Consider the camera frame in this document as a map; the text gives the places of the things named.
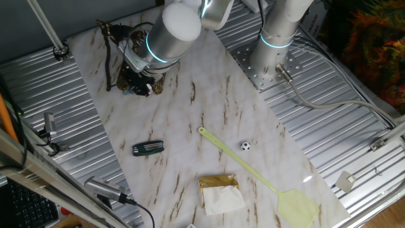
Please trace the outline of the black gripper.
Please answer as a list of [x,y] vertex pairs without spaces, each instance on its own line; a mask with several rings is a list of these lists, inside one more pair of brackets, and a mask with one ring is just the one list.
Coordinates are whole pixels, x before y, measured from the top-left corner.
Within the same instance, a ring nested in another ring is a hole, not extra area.
[[155,83],[154,78],[148,77],[142,72],[136,73],[133,70],[126,70],[125,73],[125,81],[127,83],[125,95],[139,95],[141,92],[142,96],[148,97],[154,92],[152,87]]

